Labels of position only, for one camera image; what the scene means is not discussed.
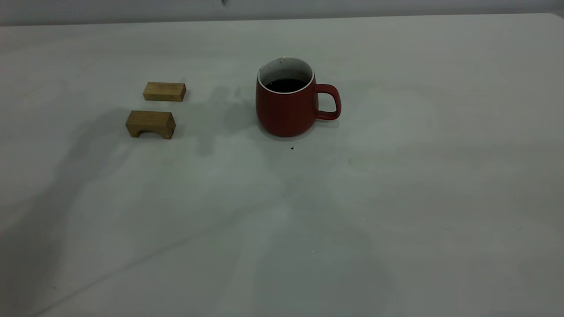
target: table surface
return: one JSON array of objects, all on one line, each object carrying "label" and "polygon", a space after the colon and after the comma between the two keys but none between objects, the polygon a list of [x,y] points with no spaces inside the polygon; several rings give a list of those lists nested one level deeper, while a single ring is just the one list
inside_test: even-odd
[{"label": "table surface", "polygon": [[[564,21],[0,28],[0,315],[564,314]],[[280,56],[341,117],[268,135]],[[184,102],[143,99],[184,82]],[[320,96],[320,108],[334,107]],[[127,133],[170,111],[172,140]]]}]

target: mug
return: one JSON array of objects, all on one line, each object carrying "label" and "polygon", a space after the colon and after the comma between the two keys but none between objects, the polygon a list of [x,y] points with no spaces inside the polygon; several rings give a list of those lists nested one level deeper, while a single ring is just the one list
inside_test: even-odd
[{"label": "mug", "polygon": [[[334,112],[319,111],[319,93],[333,96]],[[258,120],[279,137],[294,137],[311,128],[316,119],[335,120],[341,114],[337,89],[318,85],[313,69],[297,58],[278,58],[259,69],[256,102]]]}]

